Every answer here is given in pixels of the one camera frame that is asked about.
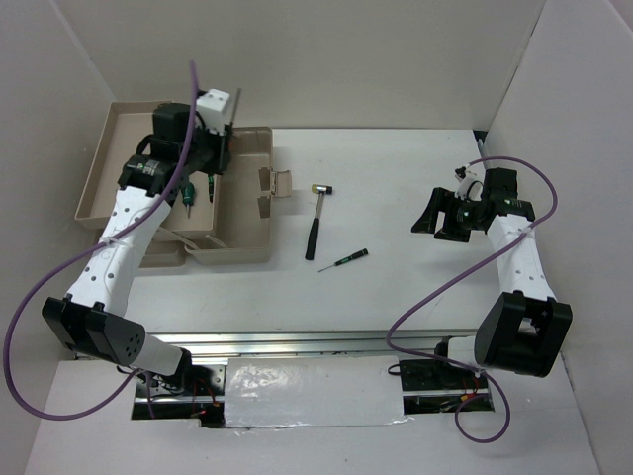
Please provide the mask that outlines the small rubber mallet hammer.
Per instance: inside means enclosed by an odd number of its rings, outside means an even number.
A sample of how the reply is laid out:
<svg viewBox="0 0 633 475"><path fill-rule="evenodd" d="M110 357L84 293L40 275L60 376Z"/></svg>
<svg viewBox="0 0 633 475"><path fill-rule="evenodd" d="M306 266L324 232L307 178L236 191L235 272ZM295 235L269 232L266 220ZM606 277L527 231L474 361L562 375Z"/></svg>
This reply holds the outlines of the small rubber mallet hammer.
<svg viewBox="0 0 633 475"><path fill-rule="evenodd" d="M313 218L312 226L309 232L305 260L312 261L315 258L317 248L317 238L320 224L320 216L322 212L323 202L326 196L333 192L333 188L327 185L314 184L312 192L317 195L316 211Z"/></svg>

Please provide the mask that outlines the beige plastic toolbox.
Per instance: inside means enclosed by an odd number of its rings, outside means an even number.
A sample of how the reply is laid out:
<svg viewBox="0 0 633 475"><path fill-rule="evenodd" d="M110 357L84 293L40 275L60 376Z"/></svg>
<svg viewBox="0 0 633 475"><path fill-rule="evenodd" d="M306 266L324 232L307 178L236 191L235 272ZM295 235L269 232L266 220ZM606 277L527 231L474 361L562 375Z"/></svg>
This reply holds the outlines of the beige plastic toolbox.
<svg viewBox="0 0 633 475"><path fill-rule="evenodd" d="M75 212L88 230L105 228L115 204L118 179L138 143L152 131L158 102L114 102ZM270 258L271 208L292 193L290 171L273 167L273 132L267 127L237 128L226 171L215 177L215 199L208 177L195 173L195 204L187 218L176 201L157 230L142 267L175 267L191 257L203 265L250 264Z"/></svg>

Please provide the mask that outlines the short green screwdriver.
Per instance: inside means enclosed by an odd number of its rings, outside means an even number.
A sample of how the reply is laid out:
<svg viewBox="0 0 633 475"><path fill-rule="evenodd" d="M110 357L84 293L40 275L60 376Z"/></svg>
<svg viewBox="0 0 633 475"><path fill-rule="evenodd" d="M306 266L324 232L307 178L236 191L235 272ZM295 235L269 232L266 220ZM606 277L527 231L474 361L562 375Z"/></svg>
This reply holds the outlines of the short green screwdriver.
<svg viewBox="0 0 633 475"><path fill-rule="evenodd" d="M189 182L182 190L182 203L185 207L187 218L191 217L191 210L195 204L196 188L193 183Z"/></svg>

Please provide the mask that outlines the silver foil tape sheet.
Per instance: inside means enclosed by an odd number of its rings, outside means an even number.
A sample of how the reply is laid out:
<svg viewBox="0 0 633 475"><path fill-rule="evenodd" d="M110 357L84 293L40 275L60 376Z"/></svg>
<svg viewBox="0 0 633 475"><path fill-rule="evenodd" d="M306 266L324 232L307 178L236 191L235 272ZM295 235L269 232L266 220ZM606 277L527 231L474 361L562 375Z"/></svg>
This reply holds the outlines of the silver foil tape sheet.
<svg viewBox="0 0 633 475"><path fill-rule="evenodd" d="M229 428L376 427L404 422L393 356L234 358L224 416Z"/></svg>

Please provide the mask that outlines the aluminium mounting rail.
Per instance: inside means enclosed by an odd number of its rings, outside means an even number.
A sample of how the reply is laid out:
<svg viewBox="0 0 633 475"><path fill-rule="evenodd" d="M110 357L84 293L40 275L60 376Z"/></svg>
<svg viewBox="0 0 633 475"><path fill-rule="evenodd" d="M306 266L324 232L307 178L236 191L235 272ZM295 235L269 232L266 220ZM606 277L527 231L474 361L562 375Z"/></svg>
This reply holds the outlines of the aluminium mounting rail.
<svg viewBox="0 0 633 475"><path fill-rule="evenodd" d="M392 348L378 331L158 333L197 360L232 357L299 357L379 354Z"/></svg>

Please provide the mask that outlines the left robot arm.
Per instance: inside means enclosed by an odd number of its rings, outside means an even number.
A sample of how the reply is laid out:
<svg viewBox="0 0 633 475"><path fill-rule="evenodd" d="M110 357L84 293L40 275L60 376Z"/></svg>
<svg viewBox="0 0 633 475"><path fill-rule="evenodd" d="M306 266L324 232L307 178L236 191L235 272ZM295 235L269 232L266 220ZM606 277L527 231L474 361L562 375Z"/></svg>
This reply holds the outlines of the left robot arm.
<svg viewBox="0 0 633 475"><path fill-rule="evenodd" d="M149 371L174 395L194 386L189 351L146 333L125 317L136 273L178 195L196 172L219 174L229 161L228 103L201 96L195 106L159 105L152 132L118 180L110 219L80 277L61 299L48 298L43 317L69 349Z"/></svg>

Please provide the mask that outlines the red black precision screwdriver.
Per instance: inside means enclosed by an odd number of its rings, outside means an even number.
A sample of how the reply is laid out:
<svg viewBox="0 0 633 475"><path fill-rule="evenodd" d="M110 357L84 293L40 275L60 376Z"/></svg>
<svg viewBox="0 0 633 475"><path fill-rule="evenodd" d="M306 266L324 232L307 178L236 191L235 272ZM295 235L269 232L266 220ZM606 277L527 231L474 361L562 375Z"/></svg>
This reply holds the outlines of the red black precision screwdriver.
<svg viewBox="0 0 633 475"><path fill-rule="evenodd" d="M210 203L214 202L215 199L215 175L208 175L208 197Z"/></svg>

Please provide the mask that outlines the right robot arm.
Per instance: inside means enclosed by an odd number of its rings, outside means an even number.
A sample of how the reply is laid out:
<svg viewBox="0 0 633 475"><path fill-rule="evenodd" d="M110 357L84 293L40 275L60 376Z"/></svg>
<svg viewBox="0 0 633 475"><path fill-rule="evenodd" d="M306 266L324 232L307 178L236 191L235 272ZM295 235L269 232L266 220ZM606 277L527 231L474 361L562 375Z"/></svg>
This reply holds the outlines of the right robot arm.
<svg viewBox="0 0 633 475"><path fill-rule="evenodd" d="M483 178L461 167L459 188L433 189L415 234L467 242L482 231L495 252L520 242L496 259L500 296L475 337L476 362L521 375L547 376L573 319L568 304L558 301L541 265L531 203L518 198L517 172L488 169Z"/></svg>

